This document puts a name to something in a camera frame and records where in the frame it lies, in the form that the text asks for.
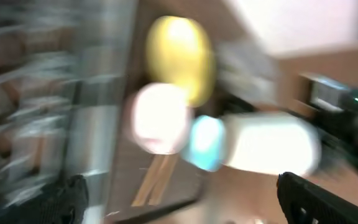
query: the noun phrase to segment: black object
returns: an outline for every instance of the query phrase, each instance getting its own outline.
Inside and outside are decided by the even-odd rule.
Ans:
[[[358,224],[358,207],[291,172],[279,176],[277,197],[288,224]]]
[[[308,121],[320,130],[322,139],[335,142],[329,143],[333,147],[322,142],[322,161],[332,152],[342,154],[358,170],[358,89],[319,74],[303,78],[306,96],[300,100],[317,111]]]
[[[250,103],[232,95],[227,94],[227,97],[223,102],[223,114],[225,113],[251,113],[255,112],[257,109]]]
[[[87,207],[85,179],[76,175],[45,185],[32,199],[0,211],[0,224],[79,224]]]
[[[158,210],[151,211],[149,213],[145,213],[143,215],[139,215],[137,217],[128,218],[126,220],[117,221],[117,224],[140,224],[147,223],[158,218],[161,218],[165,215],[169,215],[172,212],[175,212],[181,208],[192,205],[198,201],[198,198],[194,198],[193,200],[189,200],[186,202],[176,203],[170,206],[163,207]]]

